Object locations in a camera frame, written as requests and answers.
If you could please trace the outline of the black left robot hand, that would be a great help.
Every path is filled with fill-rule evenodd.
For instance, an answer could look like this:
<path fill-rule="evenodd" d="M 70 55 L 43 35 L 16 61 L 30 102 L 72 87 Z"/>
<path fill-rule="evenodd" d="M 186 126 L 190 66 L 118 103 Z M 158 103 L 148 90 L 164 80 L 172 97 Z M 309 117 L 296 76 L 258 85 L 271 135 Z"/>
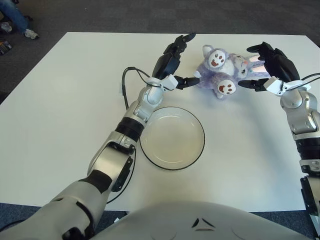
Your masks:
<path fill-rule="evenodd" d="M 157 60 L 152 72 L 152 77 L 159 79 L 160 83 L 162 83 L 167 76 L 173 75 L 181 63 L 181 53 L 185 51 L 187 48 L 187 43 L 190 42 L 195 36 L 195 32 L 187 35 L 180 35 L 173 43 L 169 44 L 164 50 L 163 55 Z M 197 85 L 199 82 L 200 79 L 198 77 L 183 78 L 176 75 L 173 77 L 174 87 L 164 86 L 163 88 L 170 91 L 173 89 L 183 90 L 184 88 Z"/>

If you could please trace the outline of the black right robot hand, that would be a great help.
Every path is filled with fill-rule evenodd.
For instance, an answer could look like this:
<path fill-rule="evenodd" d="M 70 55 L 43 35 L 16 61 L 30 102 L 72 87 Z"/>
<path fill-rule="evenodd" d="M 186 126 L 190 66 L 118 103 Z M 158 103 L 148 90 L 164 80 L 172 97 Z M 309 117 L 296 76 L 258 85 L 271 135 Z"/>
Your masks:
<path fill-rule="evenodd" d="M 299 73 L 294 63 L 278 48 L 273 49 L 266 42 L 250 46 L 246 49 L 249 53 L 258 53 L 258 59 L 264 61 L 264 67 L 271 77 L 289 83 L 300 80 Z M 269 78 L 260 78 L 259 80 L 240 80 L 238 85 L 247 89 L 254 89 L 256 92 L 264 92 L 267 89 L 264 84 Z"/>

